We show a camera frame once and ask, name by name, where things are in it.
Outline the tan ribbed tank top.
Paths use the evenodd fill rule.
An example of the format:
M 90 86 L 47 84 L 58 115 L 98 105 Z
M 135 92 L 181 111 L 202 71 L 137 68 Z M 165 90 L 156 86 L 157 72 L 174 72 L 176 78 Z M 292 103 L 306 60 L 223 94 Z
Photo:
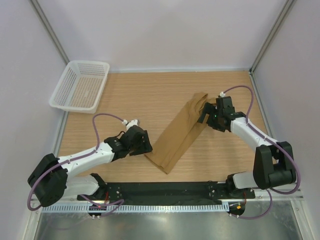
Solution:
M 157 168 L 169 174 L 188 148 L 206 128 L 198 119 L 206 103 L 214 104 L 216 99 L 205 92 L 198 92 L 188 100 L 174 119 L 152 145 L 152 152 L 146 153 Z

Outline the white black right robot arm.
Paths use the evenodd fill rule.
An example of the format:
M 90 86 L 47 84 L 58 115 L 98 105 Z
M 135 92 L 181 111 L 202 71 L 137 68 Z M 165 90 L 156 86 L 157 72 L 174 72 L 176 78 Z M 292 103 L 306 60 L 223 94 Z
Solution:
M 253 170 L 227 176 L 225 192 L 237 198 L 244 189 L 262 190 L 297 183 L 292 146 L 270 138 L 241 111 L 236 112 L 230 96 L 218 97 L 215 103 L 205 103 L 199 123 L 220 132 L 228 131 L 241 138 L 254 152 Z

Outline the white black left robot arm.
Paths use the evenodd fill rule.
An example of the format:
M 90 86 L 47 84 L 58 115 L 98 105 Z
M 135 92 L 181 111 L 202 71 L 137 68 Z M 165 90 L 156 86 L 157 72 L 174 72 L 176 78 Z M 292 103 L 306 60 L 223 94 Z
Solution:
M 97 146 L 73 155 L 45 155 L 27 179 L 31 188 L 27 206 L 32 211 L 31 198 L 36 196 L 42 207 L 49 207 L 68 195 L 87 195 L 101 200 L 106 187 L 89 175 L 77 175 L 93 167 L 109 164 L 126 156 L 137 156 L 153 150 L 147 130 L 132 125 L 121 136 L 111 136 Z

